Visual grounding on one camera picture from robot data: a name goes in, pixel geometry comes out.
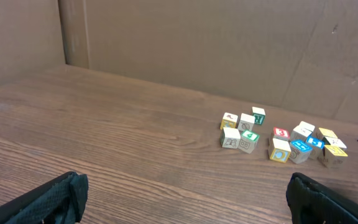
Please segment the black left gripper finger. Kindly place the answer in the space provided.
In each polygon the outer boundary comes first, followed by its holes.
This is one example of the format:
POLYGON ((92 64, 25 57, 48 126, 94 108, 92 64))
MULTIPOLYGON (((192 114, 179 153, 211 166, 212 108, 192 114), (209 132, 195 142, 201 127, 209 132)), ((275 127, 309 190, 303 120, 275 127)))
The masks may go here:
POLYGON ((70 171, 0 206, 0 224, 79 223, 88 200, 85 174, 70 171))

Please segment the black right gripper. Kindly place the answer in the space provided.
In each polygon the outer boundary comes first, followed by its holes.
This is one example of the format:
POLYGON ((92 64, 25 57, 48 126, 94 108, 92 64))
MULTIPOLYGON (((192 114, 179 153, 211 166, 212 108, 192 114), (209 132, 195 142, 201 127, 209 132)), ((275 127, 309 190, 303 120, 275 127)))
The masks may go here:
POLYGON ((293 224, 358 223, 357 203, 300 172, 292 174, 286 199, 293 224))

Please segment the white-top green-sided block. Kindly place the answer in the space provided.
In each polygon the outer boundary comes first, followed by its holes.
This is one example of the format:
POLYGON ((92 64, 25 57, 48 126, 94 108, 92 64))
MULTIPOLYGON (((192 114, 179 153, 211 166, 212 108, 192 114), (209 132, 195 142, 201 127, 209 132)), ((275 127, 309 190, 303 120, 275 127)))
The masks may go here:
POLYGON ((341 148, 343 151, 347 151, 347 146, 338 138, 332 138, 325 136, 323 138, 325 145, 332 145, 341 148))

